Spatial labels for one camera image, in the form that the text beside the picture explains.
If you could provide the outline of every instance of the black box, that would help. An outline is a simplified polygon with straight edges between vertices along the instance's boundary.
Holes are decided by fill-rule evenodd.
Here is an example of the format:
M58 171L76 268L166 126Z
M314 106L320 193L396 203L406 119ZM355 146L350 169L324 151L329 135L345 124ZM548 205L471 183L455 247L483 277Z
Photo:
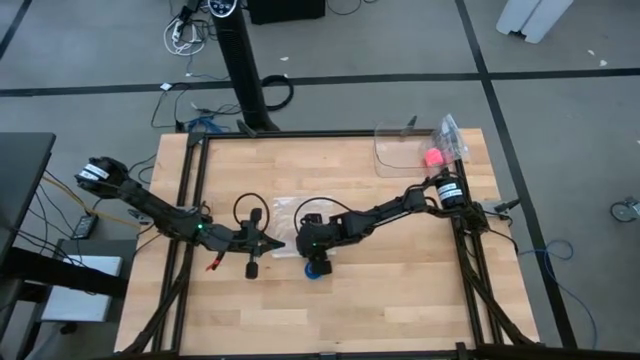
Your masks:
M317 19L325 14L325 0L247 0L251 23Z

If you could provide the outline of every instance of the wooden table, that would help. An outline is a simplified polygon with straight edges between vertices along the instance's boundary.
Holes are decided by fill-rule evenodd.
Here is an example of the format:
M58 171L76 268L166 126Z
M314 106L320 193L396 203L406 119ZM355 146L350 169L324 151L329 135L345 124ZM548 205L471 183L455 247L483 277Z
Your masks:
M481 130L465 129L463 137L473 199L499 199ZM177 197L186 138L164 135L158 149L151 191L170 203ZM372 148L369 137L212 140L203 200L215 222L235 229L232 206L245 192L262 195L270 206L275 197L329 195L364 210L422 180L377 176ZM193 197L195 153L187 199ZM243 201L240 217L259 206ZM490 223L509 234L505 222ZM154 235L145 234L139 244ZM524 334L537 339L512 244L490 233L482 242L496 300ZM131 343L156 308L167 247L158 239L136 257L116 350ZM305 277L301 258L266 254L258 261L259 278L251 281L244 279L245 255L227 254L218 270L205 272L214 257L196 248L182 355L441 350L458 341L473 347L448 220L413 215L383 226L360 244L339 248L333 274L314 281ZM165 329L167 348L174 315ZM483 316L490 339L487 324Z

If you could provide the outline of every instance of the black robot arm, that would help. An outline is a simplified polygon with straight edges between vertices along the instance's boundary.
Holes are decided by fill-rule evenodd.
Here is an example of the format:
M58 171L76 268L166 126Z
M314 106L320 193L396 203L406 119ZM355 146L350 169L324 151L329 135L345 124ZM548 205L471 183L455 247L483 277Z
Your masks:
M251 218L240 222L240 230L231 230L214 224L201 208L183 210L168 204L132 180L124 164L108 157L89 159L89 164L75 177L78 186L99 198L120 199L148 215L164 236L217 251L218 258L210 267L214 270L225 252L246 253L249 254L246 277L255 279L258 272L255 258L284 246L257 229L261 209L253 209Z
M427 213L439 218L460 216L469 229L486 231L488 224L482 207L466 200L462 181L464 179L444 169L440 174L426 178L422 184L408 187L402 196L367 211L350 210L334 215L329 217L327 224L322 223L320 214L306 214L300 220L296 237L298 252L309 259L313 274L327 275L332 272L328 249L357 244L377 227L410 214ZM425 197L424 192L432 186L437 188L442 208L433 198Z

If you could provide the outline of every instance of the floor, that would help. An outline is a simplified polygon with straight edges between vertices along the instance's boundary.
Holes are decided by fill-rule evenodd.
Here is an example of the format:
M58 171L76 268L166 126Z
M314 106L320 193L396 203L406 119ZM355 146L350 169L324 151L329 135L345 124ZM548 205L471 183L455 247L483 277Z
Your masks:
M0 131L56 133L49 169L69 184L90 156L132 164L152 155L165 132L149 126L159 84L197 81L184 76L187 59L171 56L160 42L171 19L167 1L0 0L0 34L9 31L3 54L0 46ZM357 4L330 1L341 11ZM349 16L249 25L260 74L306 78L293 102L272 119L286 130L334 130L406 123L413 115L435 126L451 113L461 127L482 128L502 197L523 200L512 227L520 248L533 247L530 234L538 245L542 238L570 241L575 256L554 258L553 269L590 309L596 347L640 352L640 291L633 285L640 276L640 228L609 215L611 203L638 193L640 48L634 44L640 3L576 0L538 45L495 31L505 3L380 0ZM601 60L607 65L601 67ZM196 55L192 69L224 77L217 44ZM111 87L137 84L144 86ZM93 88L77 89L88 86ZM268 89L267 101L276 102L282 91ZM228 88L189 91L178 117L194 116L189 102L213 108L233 101ZM172 106L163 103L158 124L171 124ZM219 123L235 127L235 119L221 117ZM75 223L80 209L47 189ZM126 207L115 201L99 209L126 216ZM52 208L47 213L61 223ZM42 234L43 225L28 217L24 229ZM134 233L101 222L96 237ZM539 264L524 255L521 268L542 341L562 345ZM571 295L563 292L562 299L578 345L590 348L587 313ZM19 306L0 345L7 359L15 356L11 340L30 310ZM53 343L50 358L108 354L116 329L81 326Z

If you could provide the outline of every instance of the desk control panel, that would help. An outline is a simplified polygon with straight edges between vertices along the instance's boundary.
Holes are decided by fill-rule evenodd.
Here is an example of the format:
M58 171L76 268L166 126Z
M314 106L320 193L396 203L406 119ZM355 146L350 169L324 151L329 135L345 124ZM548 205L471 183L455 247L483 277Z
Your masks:
M225 18L236 9L238 0L208 0L211 8L211 15Z

